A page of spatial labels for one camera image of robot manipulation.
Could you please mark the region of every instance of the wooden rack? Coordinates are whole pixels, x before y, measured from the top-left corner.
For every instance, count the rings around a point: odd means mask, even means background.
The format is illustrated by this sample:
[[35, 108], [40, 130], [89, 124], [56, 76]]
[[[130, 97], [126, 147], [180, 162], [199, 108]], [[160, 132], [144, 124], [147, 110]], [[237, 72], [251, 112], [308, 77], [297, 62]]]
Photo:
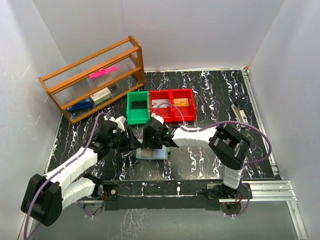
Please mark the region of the wooden rack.
[[[132, 48], [124, 50], [120, 54], [112, 56], [111, 58], [108, 58], [107, 60], [104, 60], [103, 62], [97, 65], [89, 66], [88, 69], [82, 68], [84, 64], [90, 65], [94, 63], [95, 60], [100, 60], [97, 59], [97, 57], [99, 56], [99, 58], [101, 58], [102, 56], [104, 56], [103, 54], [106, 55], [107, 52], [110, 50], [116, 52], [117, 48], [120, 49], [120, 46], [126, 43], [132, 46]], [[128, 69], [126, 67], [119, 67], [119, 69], [116, 71], [118, 72], [118, 75], [116, 75], [115, 78], [109, 79], [107, 82], [104, 82], [103, 80], [100, 81], [99, 79], [90, 79], [89, 74], [96, 73], [100, 69], [108, 68], [114, 64], [119, 64], [121, 61], [130, 61], [133, 67]], [[137, 85], [129, 88], [128, 90], [125, 90], [124, 92], [116, 96], [113, 96], [111, 99], [107, 100], [106, 102], [103, 102], [103, 104], [94, 106], [92, 109], [86, 111], [80, 116], [73, 117], [72, 114], [70, 114], [67, 111], [67, 108], [73, 106], [79, 101], [90, 97], [90, 95], [104, 88], [107, 88], [112, 85], [114, 86], [117, 82], [125, 78], [128, 78], [130, 75], [133, 75], [135, 79], [138, 81]], [[56, 106], [62, 111], [63, 115], [68, 119], [68, 121], [71, 124], [75, 124], [80, 120], [97, 112], [98, 110], [106, 107], [107, 105], [113, 103], [114, 101], [126, 96], [128, 92], [132, 92], [145, 85], [146, 79], [144, 73], [142, 48], [140, 43], [133, 36], [130, 35], [128, 36], [128, 38], [122, 41], [119, 41], [107, 48], [104, 48], [47, 76], [39, 77], [38, 79], [42, 84], [45, 92], [49, 95], [49, 97], [56, 104]], [[100, 81], [101, 84], [99, 86], [94, 87], [93, 85], [96, 84], [95, 81]]]

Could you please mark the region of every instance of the pink object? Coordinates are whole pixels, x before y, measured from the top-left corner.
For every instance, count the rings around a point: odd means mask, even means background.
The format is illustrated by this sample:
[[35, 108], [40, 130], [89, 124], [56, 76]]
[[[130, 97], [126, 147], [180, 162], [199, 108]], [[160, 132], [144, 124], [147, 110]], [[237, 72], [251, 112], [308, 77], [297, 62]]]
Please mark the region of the pink object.
[[89, 74], [89, 77], [91, 79], [95, 79], [95, 78], [101, 77], [102, 75], [111, 73], [111, 72], [116, 71], [116, 70], [118, 70], [117, 66], [112, 66], [112, 67], [109, 67], [109, 68], [106, 68], [106, 69], [102, 69], [101, 68], [98, 72]]

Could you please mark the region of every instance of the white box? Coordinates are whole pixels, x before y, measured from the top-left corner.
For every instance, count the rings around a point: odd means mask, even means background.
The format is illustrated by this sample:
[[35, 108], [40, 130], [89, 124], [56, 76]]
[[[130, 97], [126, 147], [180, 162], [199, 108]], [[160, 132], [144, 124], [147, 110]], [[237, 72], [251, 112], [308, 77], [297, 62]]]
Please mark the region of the white box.
[[92, 94], [90, 97], [95, 105], [101, 103], [102, 101], [111, 98], [112, 94], [109, 88], [104, 88], [96, 93]]

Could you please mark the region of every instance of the plastic bin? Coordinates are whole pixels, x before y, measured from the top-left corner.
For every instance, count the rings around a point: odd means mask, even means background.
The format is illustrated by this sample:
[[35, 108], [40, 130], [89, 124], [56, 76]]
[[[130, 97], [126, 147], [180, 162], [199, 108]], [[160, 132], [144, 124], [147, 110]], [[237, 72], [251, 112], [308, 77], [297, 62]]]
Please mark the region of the plastic bin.
[[[150, 91], [149, 92], [150, 115], [155, 110], [155, 107], [152, 106], [152, 100], [168, 99], [168, 102], [172, 103], [170, 95], [171, 95], [170, 90]], [[156, 115], [163, 117], [163, 120], [165, 123], [170, 123], [173, 121], [173, 118], [174, 118], [174, 108], [170, 105], [168, 107], [159, 107], [156, 110]]]
[[[145, 124], [150, 119], [150, 104], [148, 91], [133, 91], [127, 93], [126, 117], [129, 125]], [[146, 101], [145, 108], [132, 109], [132, 102]]]
[[[177, 106], [184, 116], [185, 121], [196, 120], [196, 105], [194, 100], [194, 93], [191, 88], [187, 89], [172, 89], [171, 91], [171, 103], [174, 104], [174, 99], [188, 99], [189, 106]], [[182, 117], [179, 112], [173, 108], [173, 122], [181, 122]]]

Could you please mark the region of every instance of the marble tabletop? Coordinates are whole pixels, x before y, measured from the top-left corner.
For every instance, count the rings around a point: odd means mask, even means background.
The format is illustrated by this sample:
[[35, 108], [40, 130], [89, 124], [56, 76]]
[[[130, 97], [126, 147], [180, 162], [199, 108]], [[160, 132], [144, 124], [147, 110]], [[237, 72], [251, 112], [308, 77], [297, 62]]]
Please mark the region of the marble tabletop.
[[[197, 111], [196, 120], [189, 122], [189, 127], [204, 127], [219, 121], [236, 120], [231, 109], [235, 100], [242, 102], [249, 124], [258, 127], [241, 70], [146, 72], [145, 77], [146, 85], [139, 91], [193, 90]], [[102, 110], [117, 118], [121, 115], [126, 117], [126, 108], [127, 98], [123, 97]], [[97, 113], [75, 125], [69, 124], [62, 117], [48, 171], [58, 167], [79, 150], [89, 137], [96, 115]], [[248, 161], [259, 160], [266, 155], [262, 137], [258, 133], [252, 129], [234, 127], [251, 140]], [[134, 126], [133, 132], [141, 138], [142, 125]], [[135, 150], [124, 153], [110, 151], [108, 156], [86, 172], [104, 181], [202, 180], [222, 179], [224, 166], [210, 149], [189, 146], [174, 148], [167, 160], [136, 159]], [[250, 165], [245, 171], [245, 179], [273, 178], [269, 161]]]

